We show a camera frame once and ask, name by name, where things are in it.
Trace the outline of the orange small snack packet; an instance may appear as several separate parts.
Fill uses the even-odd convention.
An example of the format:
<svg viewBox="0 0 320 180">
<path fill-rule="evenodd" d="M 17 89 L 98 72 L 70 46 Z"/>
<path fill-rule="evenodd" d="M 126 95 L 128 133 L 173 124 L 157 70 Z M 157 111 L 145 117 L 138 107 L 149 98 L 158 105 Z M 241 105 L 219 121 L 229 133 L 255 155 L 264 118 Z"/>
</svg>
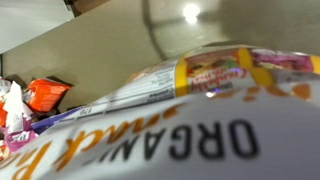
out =
<svg viewBox="0 0 320 180">
<path fill-rule="evenodd" d="M 24 102 L 34 111 L 49 112 L 70 86 L 50 79 L 35 79 L 23 93 Z"/>
</svg>

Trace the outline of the large white orange snack bag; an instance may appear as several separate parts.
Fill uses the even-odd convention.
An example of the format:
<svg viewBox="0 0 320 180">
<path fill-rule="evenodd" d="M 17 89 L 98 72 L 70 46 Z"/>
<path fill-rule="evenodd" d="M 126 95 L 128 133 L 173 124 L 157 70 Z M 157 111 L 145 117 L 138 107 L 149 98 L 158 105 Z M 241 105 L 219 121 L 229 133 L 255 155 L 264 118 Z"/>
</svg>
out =
<svg viewBox="0 0 320 180">
<path fill-rule="evenodd" d="M 320 58 L 202 47 L 31 122 L 0 180 L 320 180 Z"/>
</svg>

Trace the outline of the purple white small packet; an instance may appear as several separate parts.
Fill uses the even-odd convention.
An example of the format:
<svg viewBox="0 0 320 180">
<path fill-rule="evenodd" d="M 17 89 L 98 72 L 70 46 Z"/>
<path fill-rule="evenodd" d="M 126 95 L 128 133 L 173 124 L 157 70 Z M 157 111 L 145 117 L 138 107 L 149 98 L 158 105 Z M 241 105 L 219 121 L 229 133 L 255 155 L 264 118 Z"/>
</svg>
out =
<svg viewBox="0 0 320 180">
<path fill-rule="evenodd" d="M 23 102 L 22 89 L 15 81 L 4 95 L 3 110 L 6 112 L 5 124 L 1 128 L 4 133 L 4 144 L 10 153 L 16 152 L 37 137 L 31 127 L 35 118 L 31 109 Z"/>
</svg>

